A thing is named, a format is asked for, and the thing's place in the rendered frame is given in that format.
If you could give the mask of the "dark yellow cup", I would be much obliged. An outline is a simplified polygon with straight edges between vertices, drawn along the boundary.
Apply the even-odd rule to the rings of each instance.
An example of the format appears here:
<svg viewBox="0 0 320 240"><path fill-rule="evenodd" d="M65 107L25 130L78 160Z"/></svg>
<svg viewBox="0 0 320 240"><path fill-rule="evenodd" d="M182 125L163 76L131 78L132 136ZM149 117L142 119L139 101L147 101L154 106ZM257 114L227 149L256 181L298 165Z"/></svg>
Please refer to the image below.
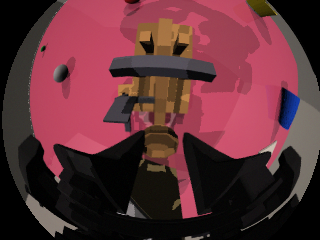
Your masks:
<svg viewBox="0 0 320 240"><path fill-rule="evenodd" d="M271 5L268 4L267 0L245 0L252 11L255 11L256 15L260 17L275 16L276 11L273 11Z"/></svg>

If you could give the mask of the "blue cup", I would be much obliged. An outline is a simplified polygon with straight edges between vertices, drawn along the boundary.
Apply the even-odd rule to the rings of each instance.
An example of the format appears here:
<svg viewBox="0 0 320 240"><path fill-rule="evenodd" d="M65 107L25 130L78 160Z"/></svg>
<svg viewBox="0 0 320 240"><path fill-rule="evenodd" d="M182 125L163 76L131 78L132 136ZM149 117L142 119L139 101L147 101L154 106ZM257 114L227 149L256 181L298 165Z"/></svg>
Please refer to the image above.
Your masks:
<svg viewBox="0 0 320 240"><path fill-rule="evenodd" d="M281 96L283 100L281 100L279 123L284 129L289 129L292 125L292 120L295 119L295 113L297 112L297 107L299 107L300 99L285 88L283 88L281 93L283 93L283 96Z"/></svg>

